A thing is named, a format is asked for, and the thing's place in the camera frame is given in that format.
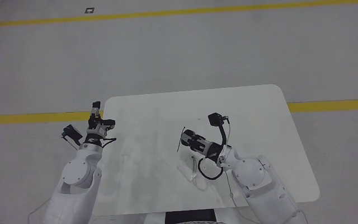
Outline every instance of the white table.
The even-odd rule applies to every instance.
[[[216,181],[197,174],[195,184],[178,171],[191,153],[178,142],[183,126],[220,143],[208,115],[228,115],[229,144],[241,156],[265,155],[297,202],[314,201],[319,188],[281,89],[275,85],[219,88],[112,97],[104,118],[115,119],[103,151],[103,177],[93,213],[116,215],[233,207],[225,175]],[[207,164],[208,175],[219,172]],[[238,206],[247,203],[231,175]]]

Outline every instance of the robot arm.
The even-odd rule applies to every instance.
[[[304,214],[300,212],[269,160],[264,156],[239,157],[236,149],[227,145],[223,124],[225,120],[229,123],[228,117],[214,113],[208,118],[211,126],[220,129],[223,137],[221,145],[206,140],[192,130],[185,130],[182,133],[181,143],[213,160],[218,167],[222,168],[222,171],[231,170],[233,179],[261,224],[306,223]],[[200,161],[198,170],[202,173]],[[269,174],[271,182],[262,185],[266,173]]]
[[[46,210],[44,223],[52,224],[87,224],[95,205],[102,171],[97,167],[102,158],[101,140],[106,139],[107,131],[115,126],[114,120],[102,120],[100,102],[94,102],[88,120],[87,136],[82,144],[78,140],[82,135],[71,125],[64,129],[62,138],[69,137],[79,145],[74,160],[68,162],[55,188]],[[87,189],[86,192],[74,194],[71,187]]]

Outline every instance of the cable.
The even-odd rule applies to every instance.
[[[230,132],[231,132],[231,126],[230,126],[229,119],[228,119],[228,124],[229,124],[229,134],[228,134],[228,140],[227,140],[227,142],[226,142],[226,148],[228,148],[228,142],[229,142]],[[233,147],[231,147],[229,153],[225,155],[225,161],[226,161],[226,158],[228,157],[228,155],[230,154],[230,152],[231,152],[232,149],[233,149]]]
[[[37,210],[39,210],[42,206],[44,206],[50,199],[51,199],[51,197],[49,199],[47,199],[44,203],[42,203],[42,205],[38,206],[35,210],[30,212],[29,215],[27,215],[27,224],[30,224],[30,216],[32,214],[34,214]]]
[[[63,140],[65,140],[66,142],[68,142],[75,150],[78,150],[74,145],[72,145],[65,137],[61,136],[61,138]]]
[[[112,143],[112,142],[114,142],[115,140],[117,140],[117,138],[105,138],[105,139],[103,139],[103,140],[107,140],[107,141],[110,140],[109,142],[107,142],[106,144],[103,145],[102,148],[105,148],[109,143]]]
[[[181,131],[181,134],[180,134],[180,138],[179,138],[179,144],[178,144],[178,150],[177,150],[177,152],[179,151],[180,142],[181,142],[181,136],[182,136],[182,134],[183,134],[183,132],[184,132],[184,129],[185,129],[185,126],[183,127],[183,130]]]
[[[235,207],[237,208],[237,212],[239,213],[239,215],[240,215],[243,219],[245,219],[245,220],[247,220],[247,221],[250,221],[250,222],[255,223],[255,224],[260,224],[260,223],[258,223],[258,222],[255,222],[255,221],[249,219],[249,218],[246,218],[245,216],[243,216],[243,215],[240,213],[240,210],[239,210],[239,208],[237,207],[237,205],[236,205],[236,203],[235,203],[235,201],[234,201],[234,194],[233,194],[233,192],[231,191],[231,186],[230,186],[230,182],[229,182],[228,173],[225,172],[225,174],[226,174],[226,179],[227,179],[228,185],[229,185],[231,200],[233,201]]]
[[[216,177],[214,177],[214,178],[210,178],[210,177],[206,176],[206,175],[201,171],[201,168],[200,168],[200,164],[201,164],[201,162],[202,162],[203,159],[204,159],[204,158],[199,159],[199,163],[198,163],[198,165],[197,165],[197,169],[199,170],[199,172],[202,174],[203,177],[207,178],[208,180],[216,180],[217,178],[219,178],[219,177],[223,174],[224,168],[222,168],[222,170],[220,171],[220,174],[218,174],[218,176],[216,176]]]

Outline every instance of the gray floor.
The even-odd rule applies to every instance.
[[[254,2],[3,0],[0,21],[82,16],[89,6],[106,14],[234,4]],[[287,102],[357,99],[357,9],[0,27],[0,114],[86,111],[92,101],[111,96],[266,83],[280,86]],[[321,190],[316,202],[300,205],[310,223],[358,223],[357,115],[293,114]],[[0,125],[0,223],[26,222],[27,214],[51,196],[75,155],[59,138],[67,124]],[[85,122],[73,124],[86,128]],[[40,223],[43,211],[31,223]],[[91,223],[142,223],[143,217],[93,216]]]

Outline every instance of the black cable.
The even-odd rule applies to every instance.
[[[217,178],[219,178],[219,177],[223,174],[224,168],[222,168],[222,170],[220,171],[220,174],[219,174],[218,176],[214,177],[214,178],[210,178],[210,177],[206,176],[206,175],[201,171],[201,168],[200,168],[200,164],[201,164],[201,162],[202,162],[203,159],[204,159],[204,158],[201,158],[201,159],[199,160],[199,163],[197,164],[197,169],[199,170],[199,172],[202,174],[203,177],[207,178],[208,180],[216,180]]]
[[[222,125],[219,126],[219,129],[220,129],[220,134],[222,135],[222,138],[223,138],[223,141],[222,141],[222,146],[226,145],[226,134],[225,134],[225,131],[224,131],[224,128]]]
[[[179,144],[178,144],[178,150],[177,150],[177,152],[179,152],[179,147],[180,147],[180,142],[181,142],[181,136],[182,136],[182,134],[183,134],[183,132],[184,132],[184,129],[185,129],[185,126],[183,127],[183,130],[181,131],[181,134],[180,134],[180,138],[179,138]]]
[[[105,148],[109,143],[112,143],[115,140],[117,140],[117,138],[104,138],[103,140],[108,140],[109,141],[104,146],[102,146],[102,148]]]

